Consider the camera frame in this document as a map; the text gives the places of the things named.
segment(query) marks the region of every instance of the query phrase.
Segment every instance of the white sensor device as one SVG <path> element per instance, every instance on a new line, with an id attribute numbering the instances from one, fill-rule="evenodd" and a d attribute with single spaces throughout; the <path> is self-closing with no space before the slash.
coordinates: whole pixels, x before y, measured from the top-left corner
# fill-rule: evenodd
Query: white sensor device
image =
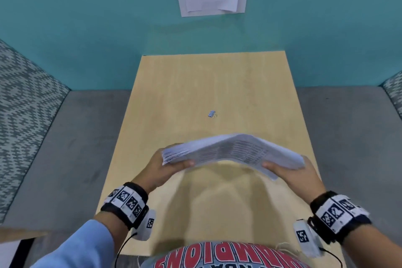
<path id="1" fill-rule="evenodd" d="M 304 219 L 299 219 L 293 224 L 293 230 L 299 241 L 302 252 L 309 258 L 318 258 L 324 255 L 320 237 L 317 233 L 307 224 Z"/>
<path id="2" fill-rule="evenodd" d="M 153 223 L 155 222 L 156 212 L 149 209 L 147 215 L 145 215 L 138 229 L 132 229 L 131 234 L 137 232 L 137 235 L 133 236 L 135 240 L 147 241 L 151 237 Z"/>

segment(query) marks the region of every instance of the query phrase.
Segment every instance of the shirt sleeve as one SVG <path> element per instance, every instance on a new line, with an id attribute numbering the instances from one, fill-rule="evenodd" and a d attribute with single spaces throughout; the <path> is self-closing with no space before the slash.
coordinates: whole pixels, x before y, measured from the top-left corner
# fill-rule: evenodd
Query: shirt sleeve
<path id="1" fill-rule="evenodd" d="M 89 220 L 32 268 L 110 268 L 114 245 L 109 230 L 100 222 Z"/>

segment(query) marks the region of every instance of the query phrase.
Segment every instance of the black cable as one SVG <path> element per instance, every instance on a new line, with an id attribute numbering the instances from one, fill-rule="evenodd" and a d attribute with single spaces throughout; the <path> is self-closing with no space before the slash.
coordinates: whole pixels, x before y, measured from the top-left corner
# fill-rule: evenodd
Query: black cable
<path id="1" fill-rule="evenodd" d="M 333 254 L 332 252 L 329 252 L 328 250 L 326 250 L 326 249 L 324 249 L 324 248 L 321 248 L 321 247 L 318 247 L 321 251 L 324 251 L 324 252 L 326 252 L 326 253 L 329 253 L 330 255 L 332 255 L 334 258 L 336 258 L 338 261 L 339 261 L 339 263 L 340 263 L 340 268 L 343 268 L 343 264 L 342 264 L 342 262 L 341 262 L 341 260 L 339 259 L 339 257 L 337 257 L 335 254 Z"/>
<path id="2" fill-rule="evenodd" d="M 137 235 L 137 232 L 135 232 L 133 235 L 131 235 L 128 239 L 126 239 L 126 241 L 123 243 L 123 245 L 121 246 L 120 250 L 117 253 L 116 259 L 115 259 L 115 268 L 116 268 L 116 264 L 117 264 L 117 259 L 120 255 L 121 250 L 123 249 L 124 245 L 131 239 L 133 238 L 134 235 Z"/>

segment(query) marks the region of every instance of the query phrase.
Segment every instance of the patterned fabric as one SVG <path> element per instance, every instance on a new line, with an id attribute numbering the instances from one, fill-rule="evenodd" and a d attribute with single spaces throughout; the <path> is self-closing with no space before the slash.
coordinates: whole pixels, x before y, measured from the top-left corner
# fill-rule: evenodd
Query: patterned fabric
<path id="1" fill-rule="evenodd" d="M 386 80 L 382 87 L 389 95 L 399 117 L 402 119 L 402 71 Z"/>
<path id="2" fill-rule="evenodd" d="M 68 91 L 0 40 L 0 225 Z"/>

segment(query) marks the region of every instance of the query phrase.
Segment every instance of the light wood surface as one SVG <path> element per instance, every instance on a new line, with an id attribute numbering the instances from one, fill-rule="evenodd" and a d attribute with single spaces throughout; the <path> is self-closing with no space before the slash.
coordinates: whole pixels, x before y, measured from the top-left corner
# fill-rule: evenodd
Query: light wood surface
<path id="1" fill-rule="evenodd" d="M 209 118 L 215 110 L 217 117 Z M 142 57 L 98 206 L 131 180 L 158 148 L 218 134 L 247 133 L 314 154 L 284 51 Z M 154 191 L 148 241 L 122 253 L 155 255 L 197 241 L 289 242 L 293 223 L 311 215 L 281 180 L 223 161 L 174 175 Z M 328 249 L 342 257 L 338 245 Z M 338 267 L 329 256 L 308 261 Z"/>
<path id="2" fill-rule="evenodd" d="M 0 243 L 6 243 L 8 241 L 27 240 L 28 238 L 34 238 L 46 235 L 46 231 L 27 231 L 23 229 L 11 229 L 0 227 Z"/>

